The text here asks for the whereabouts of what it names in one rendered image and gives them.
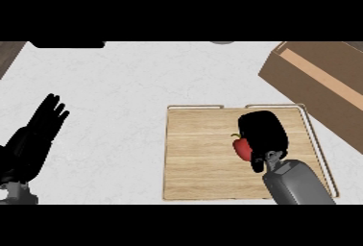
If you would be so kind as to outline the brown wooden panel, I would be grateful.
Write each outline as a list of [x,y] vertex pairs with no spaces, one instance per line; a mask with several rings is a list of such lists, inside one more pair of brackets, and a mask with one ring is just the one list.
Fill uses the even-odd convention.
[[0,79],[17,57],[25,41],[0,41]]

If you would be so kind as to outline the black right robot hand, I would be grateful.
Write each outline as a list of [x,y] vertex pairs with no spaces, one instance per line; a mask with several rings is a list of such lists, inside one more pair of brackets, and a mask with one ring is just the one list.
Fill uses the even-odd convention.
[[246,139],[250,151],[250,166],[255,173],[264,171],[265,153],[280,153],[283,159],[287,154],[287,135],[280,121],[271,111],[252,111],[237,119],[240,136]]

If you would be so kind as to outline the brown cardboard box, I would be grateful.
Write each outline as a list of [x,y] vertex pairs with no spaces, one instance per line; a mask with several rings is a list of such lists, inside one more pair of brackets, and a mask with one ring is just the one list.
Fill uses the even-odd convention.
[[343,41],[284,41],[259,77],[363,154],[363,50]]

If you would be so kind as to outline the wooden tray with white rim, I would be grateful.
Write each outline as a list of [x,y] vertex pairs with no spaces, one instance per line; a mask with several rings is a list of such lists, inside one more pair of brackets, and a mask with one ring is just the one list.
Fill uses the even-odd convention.
[[271,111],[287,134],[287,156],[311,168],[332,197],[339,196],[333,175],[302,104],[172,105],[166,108],[163,142],[163,199],[268,199],[262,175],[236,155],[237,119]]

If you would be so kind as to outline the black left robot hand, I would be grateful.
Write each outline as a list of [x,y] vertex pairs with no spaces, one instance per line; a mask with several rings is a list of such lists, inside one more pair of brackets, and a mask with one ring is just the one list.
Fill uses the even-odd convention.
[[16,130],[6,145],[0,145],[0,185],[7,182],[25,184],[39,174],[67,115],[59,96],[50,93],[28,124]]

